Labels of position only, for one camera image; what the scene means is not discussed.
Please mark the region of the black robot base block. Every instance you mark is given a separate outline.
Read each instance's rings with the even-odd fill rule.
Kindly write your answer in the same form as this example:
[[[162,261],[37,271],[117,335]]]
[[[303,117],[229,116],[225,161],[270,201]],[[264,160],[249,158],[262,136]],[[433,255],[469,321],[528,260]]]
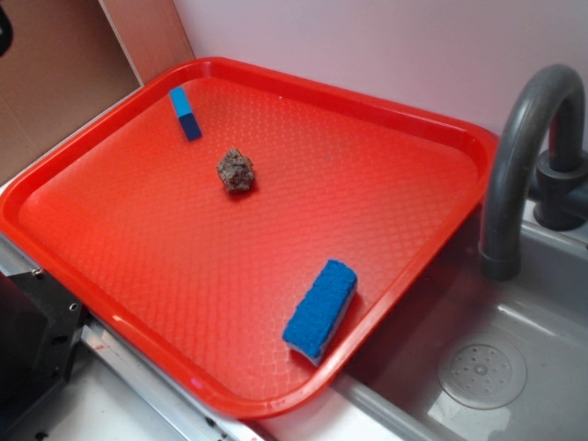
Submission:
[[[1,429],[68,381],[85,307],[47,273],[1,276]]]

